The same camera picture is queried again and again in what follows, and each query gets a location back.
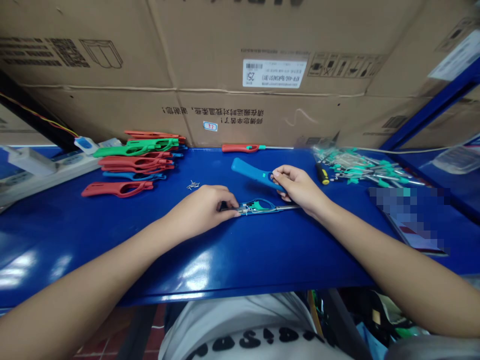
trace electrical outlet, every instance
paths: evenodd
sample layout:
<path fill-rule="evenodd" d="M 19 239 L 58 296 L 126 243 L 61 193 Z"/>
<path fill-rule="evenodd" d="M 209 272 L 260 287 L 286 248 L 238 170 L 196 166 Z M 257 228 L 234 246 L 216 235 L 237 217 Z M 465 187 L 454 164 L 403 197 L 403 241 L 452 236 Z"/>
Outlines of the electrical outlet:
<path fill-rule="evenodd" d="M 57 171 L 49 176 L 36 176 L 27 171 L 0 180 L 0 207 L 39 193 L 100 168 L 99 159 L 85 153 L 73 153 L 56 161 Z"/>

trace screwdriver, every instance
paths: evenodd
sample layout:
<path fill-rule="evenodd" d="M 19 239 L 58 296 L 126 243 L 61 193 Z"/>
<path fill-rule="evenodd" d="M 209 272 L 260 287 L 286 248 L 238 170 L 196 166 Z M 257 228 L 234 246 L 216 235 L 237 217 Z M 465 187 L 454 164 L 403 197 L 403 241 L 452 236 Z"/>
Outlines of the screwdriver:
<path fill-rule="evenodd" d="M 265 145 L 255 145 L 255 144 L 223 144 L 221 146 L 221 151 L 224 153 L 255 153 L 258 150 L 265 150 L 265 149 L 283 149 L 283 150 L 293 150 L 293 147 L 285 147 L 285 146 L 265 146 Z"/>
<path fill-rule="evenodd" d="M 322 160 L 320 159 L 320 157 L 318 157 L 317 154 L 314 154 L 314 157 L 315 157 L 315 160 L 317 160 L 318 158 L 315 164 L 316 176 L 318 177 L 318 180 L 320 180 L 320 182 L 323 185 L 330 184 L 329 175 L 327 174 L 325 169 L 322 167 Z"/>

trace person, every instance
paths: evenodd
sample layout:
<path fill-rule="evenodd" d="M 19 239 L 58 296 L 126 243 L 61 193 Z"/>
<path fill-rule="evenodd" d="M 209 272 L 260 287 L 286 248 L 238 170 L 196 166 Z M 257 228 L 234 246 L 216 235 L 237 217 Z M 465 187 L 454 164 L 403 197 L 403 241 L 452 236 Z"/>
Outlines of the person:
<path fill-rule="evenodd" d="M 480 293 L 466 281 L 335 204 L 305 171 L 283 165 L 273 176 L 287 191 L 281 198 L 295 201 L 325 227 L 414 322 L 443 339 L 480 336 Z M 0 319 L 0 358 L 72 356 L 160 255 L 240 216 L 233 209 L 218 211 L 223 201 L 239 206 L 227 187 L 202 186 L 132 238 L 15 307 Z M 159 354 L 178 360 L 248 357 L 348 358 L 315 333 L 294 293 L 191 301 Z"/>

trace transparent plastic container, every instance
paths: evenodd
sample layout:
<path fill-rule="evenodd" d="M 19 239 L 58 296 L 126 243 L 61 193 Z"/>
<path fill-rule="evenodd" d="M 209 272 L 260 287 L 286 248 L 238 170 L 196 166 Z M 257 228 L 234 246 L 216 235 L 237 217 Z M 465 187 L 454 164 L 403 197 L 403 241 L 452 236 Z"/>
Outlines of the transparent plastic container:
<path fill-rule="evenodd" d="M 432 164 L 450 174 L 468 174 L 480 168 L 480 134 L 466 143 L 449 148 L 433 159 Z"/>

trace white cable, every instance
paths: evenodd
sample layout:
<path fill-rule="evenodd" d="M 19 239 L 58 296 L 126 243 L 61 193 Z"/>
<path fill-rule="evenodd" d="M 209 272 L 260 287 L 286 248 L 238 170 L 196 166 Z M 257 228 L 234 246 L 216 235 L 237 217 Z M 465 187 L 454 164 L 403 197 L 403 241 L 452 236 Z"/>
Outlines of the white cable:
<path fill-rule="evenodd" d="M 428 149 L 428 150 L 416 150 L 416 151 L 388 151 L 388 150 L 370 149 L 370 148 L 367 148 L 367 147 L 355 147 L 355 146 L 342 146 L 342 148 L 367 150 L 367 151 L 373 151 L 373 152 L 378 152 L 378 153 L 386 153 L 386 154 L 416 154 L 416 153 L 428 153 L 428 152 L 432 152 L 432 151 L 450 149 L 451 146 L 438 147 L 438 148 L 435 148 L 435 149 Z"/>

